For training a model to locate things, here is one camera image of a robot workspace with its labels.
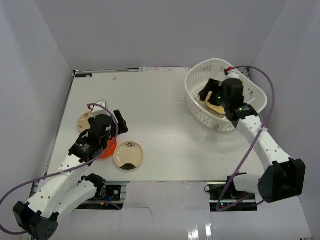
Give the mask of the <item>yellow square plate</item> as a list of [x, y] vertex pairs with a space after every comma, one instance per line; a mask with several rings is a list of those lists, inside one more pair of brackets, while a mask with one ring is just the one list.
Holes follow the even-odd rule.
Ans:
[[212, 95], [212, 92], [210, 91], [205, 99], [205, 109], [210, 112], [212, 115], [223, 119], [226, 116], [225, 108], [223, 106], [219, 105], [213, 105], [209, 102], [209, 99]]

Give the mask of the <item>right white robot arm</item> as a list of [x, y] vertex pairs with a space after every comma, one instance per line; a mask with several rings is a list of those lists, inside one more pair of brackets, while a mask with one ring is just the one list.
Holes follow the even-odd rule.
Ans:
[[[305, 163], [301, 159], [293, 159], [279, 147], [256, 110], [245, 103], [243, 91], [243, 83], [237, 78], [222, 82], [211, 78], [199, 93], [201, 101], [208, 100], [215, 106], [223, 107], [226, 118], [250, 143], [244, 158], [227, 178], [220, 198], [226, 193], [236, 200], [247, 192], [260, 195], [266, 203], [273, 203], [300, 196], [305, 180]], [[240, 173], [251, 152], [255, 152], [261, 161], [264, 169], [261, 176]]]

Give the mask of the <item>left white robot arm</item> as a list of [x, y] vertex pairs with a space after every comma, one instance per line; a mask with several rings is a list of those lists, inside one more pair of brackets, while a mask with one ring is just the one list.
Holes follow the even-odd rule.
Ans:
[[128, 132], [121, 112], [107, 110], [88, 120], [90, 128], [81, 133], [69, 149], [55, 176], [47, 176], [44, 186], [26, 202], [17, 202], [13, 213], [17, 224], [36, 240], [50, 239], [59, 221], [82, 203], [105, 196], [106, 180], [85, 171], [108, 144], [115, 144], [118, 135]]

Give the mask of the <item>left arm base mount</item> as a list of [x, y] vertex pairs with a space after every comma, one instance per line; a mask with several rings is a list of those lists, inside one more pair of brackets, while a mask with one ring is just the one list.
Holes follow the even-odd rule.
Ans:
[[107, 185], [103, 196], [89, 199], [78, 206], [77, 210], [121, 210], [124, 205], [121, 193], [121, 185]]

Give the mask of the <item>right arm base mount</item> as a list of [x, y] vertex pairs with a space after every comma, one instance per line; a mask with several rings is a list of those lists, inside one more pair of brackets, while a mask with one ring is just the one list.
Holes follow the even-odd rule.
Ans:
[[249, 212], [257, 211], [256, 196], [252, 193], [238, 192], [231, 187], [227, 190], [220, 203], [218, 203], [219, 197], [224, 189], [225, 182], [209, 182], [204, 191], [209, 194], [209, 206], [210, 212], [217, 212], [216, 206], [220, 209], [225, 209], [229, 205], [236, 203], [242, 198], [245, 198], [240, 204], [233, 206], [230, 209], [224, 210], [225, 212]]

